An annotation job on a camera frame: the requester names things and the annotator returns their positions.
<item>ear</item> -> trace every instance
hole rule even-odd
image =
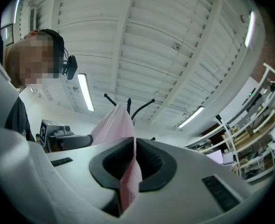
[[[36,36],[36,35],[39,34],[39,32],[40,32],[39,30],[33,30],[33,31],[31,31],[30,33],[26,34],[26,35],[24,36],[24,39],[27,39],[27,38]]]

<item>pink plastic bag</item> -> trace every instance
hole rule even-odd
[[[118,104],[93,129],[93,145],[134,137],[133,159],[120,181],[120,199],[123,211],[133,202],[142,181],[141,168],[136,161],[136,136],[131,118],[124,104]]]

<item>black rod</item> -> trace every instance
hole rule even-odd
[[[150,102],[147,102],[145,105],[143,105],[142,107],[138,108],[138,109],[134,112],[134,114],[132,115],[131,120],[133,120],[134,117],[136,116],[136,114],[137,114],[139,111],[141,111],[144,107],[147,107],[148,105],[150,105],[151,103],[154,103],[154,102],[155,102],[155,100],[152,99]]]
[[[112,103],[114,106],[117,106],[117,104],[112,99],[110,99],[110,97],[106,93],[104,94],[104,97],[108,99],[110,103]]]
[[[127,101],[127,112],[130,114],[130,106],[131,106],[131,98],[128,99]]]

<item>ceiling light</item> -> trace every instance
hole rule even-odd
[[[19,5],[19,1],[20,0],[17,0],[17,2],[16,2],[14,24],[16,23],[16,16],[17,16],[17,9],[18,9],[18,5]]]
[[[199,113],[202,112],[203,110],[204,110],[204,107],[202,107],[202,106],[198,107],[198,109],[195,110],[193,112],[193,114],[190,115],[185,121],[183,121],[183,123],[181,123],[178,127],[179,128],[184,127],[186,124],[188,124],[190,121],[192,121],[196,116],[198,116]]]
[[[94,106],[92,104],[92,99],[90,96],[90,90],[89,90],[89,85],[87,83],[87,78],[86,74],[80,73],[77,75],[79,85],[83,94],[83,98],[85,99],[85,103],[89,111],[94,111]]]
[[[246,37],[245,37],[245,41],[244,41],[244,45],[245,47],[248,47],[250,40],[253,36],[253,32],[254,32],[254,23],[255,23],[255,15],[254,12],[250,13],[249,16],[249,25],[248,25],[248,30],[246,33]]]

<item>pink fabric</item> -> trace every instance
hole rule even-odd
[[[136,136],[131,118],[124,104],[118,104],[93,129],[92,146],[134,137],[133,159],[120,181],[120,199],[123,211],[133,202],[138,194],[139,183],[142,181],[141,168],[136,161]]]

